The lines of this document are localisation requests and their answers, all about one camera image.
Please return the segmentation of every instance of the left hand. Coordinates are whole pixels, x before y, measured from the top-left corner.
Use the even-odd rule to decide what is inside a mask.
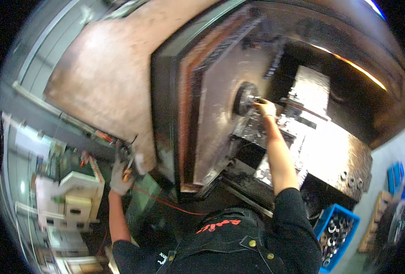
[[[123,182],[123,171],[125,170],[128,162],[121,161],[119,156],[119,149],[116,151],[116,161],[111,172],[111,182],[109,183],[111,189],[119,195],[125,195],[128,189],[134,183],[134,176],[130,175],[127,182]]]

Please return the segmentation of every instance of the blue plastic bin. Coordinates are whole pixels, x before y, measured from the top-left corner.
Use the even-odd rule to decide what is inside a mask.
[[[335,254],[332,257],[330,264],[326,267],[320,267],[320,271],[323,273],[331,272],[332,269],[337,265],[338,261],[340,260],[340,258],[344,254],[344,252],[346,251],[346,248],[349,246],[350,242],[352,241],[353,235],[355,234],[357,227],[361,220],[358,216],[353,214],[353,212],[348,211],[341,205],[334,204],[325,209],[325,211],[321,215],[320,219],[318,220],[317,225],[315,226],[314,232],[315,232],[315,235],[317,236],[317,240],[320,239],[321,233],[323,233],[323,231],[328,227],[328,222],[331,219],[331,216],[334,212],[352,217],[353,218],[353,227],[350,230],[350,232],[348,233],[348,235],[346,236],[346,240],[344,241],[342,246],[338,249],[337,254]]]

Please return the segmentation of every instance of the person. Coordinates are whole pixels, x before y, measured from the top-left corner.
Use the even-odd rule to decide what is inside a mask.
[[[121,197],[124,164],[114,166],[109,193],[112,254],[123,273],[318,273],[321,252],[306,217],[296,171],[277,128],[276,107],[267,100],[254,103],[267,134],[267,153],[274,187],[271,231],[254,211],[229,208],[209,214],[193,234],[156,252],[138,247],[124,218]]]

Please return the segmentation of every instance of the white work glove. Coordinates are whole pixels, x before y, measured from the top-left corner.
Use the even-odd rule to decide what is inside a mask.
[[[255,102],[253,105],[257,108],[262,118],[267,115],[276,117],[276,105],[274,105],[274,103],[265,99],[259,99],[259,103]]]
[[[121,161],[118,149],[116,152],[116,161],[111,172],[111,182],[109,184],[111,186],[111,189],[119,195],[125,195],[126,192],[128,192],[128,189],[134,183],[133,173],[130,174],[127,182],[123,182],[123,170],[126,168],[127,165],[127,161]]]

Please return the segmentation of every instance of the sleeve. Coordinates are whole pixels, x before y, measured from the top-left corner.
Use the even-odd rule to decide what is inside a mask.
[[[318,273],[321,250],[300,191],[288,188],[276,196],[271,226],[271,242],[282,249],[279,256],[288,268],[296,269],[295,273]]]
[[[121,274],[135,273],[138,262],[145,256],[144,250],[129,241],[116,241],[112,245],[112,256]]]

